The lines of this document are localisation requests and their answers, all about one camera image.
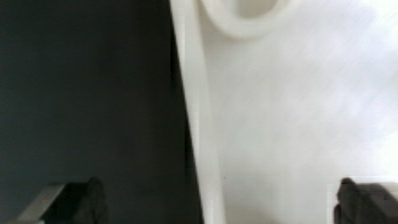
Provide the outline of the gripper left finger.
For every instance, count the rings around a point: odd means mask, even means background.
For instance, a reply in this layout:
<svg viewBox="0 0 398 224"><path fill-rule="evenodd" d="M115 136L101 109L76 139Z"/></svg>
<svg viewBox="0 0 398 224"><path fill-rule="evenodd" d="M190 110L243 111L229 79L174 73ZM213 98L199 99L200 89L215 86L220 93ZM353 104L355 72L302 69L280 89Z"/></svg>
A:
<svg viewBox="0 0 398 224"><path fill-rule="evenodd" d="M108 224L101 180L90 178L87 182L48 184L14 224Z"/></svg>

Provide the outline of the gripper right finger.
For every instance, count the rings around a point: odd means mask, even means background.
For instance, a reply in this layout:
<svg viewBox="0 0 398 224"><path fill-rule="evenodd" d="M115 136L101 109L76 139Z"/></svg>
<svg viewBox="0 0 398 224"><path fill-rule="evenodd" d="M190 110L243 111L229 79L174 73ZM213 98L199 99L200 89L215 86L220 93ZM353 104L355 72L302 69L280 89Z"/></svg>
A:
<svg viewBox="0 0 398 224"><path fill-rule="evenodd" d="M341 180L334 224L398 224L398 183Z"/></svg>

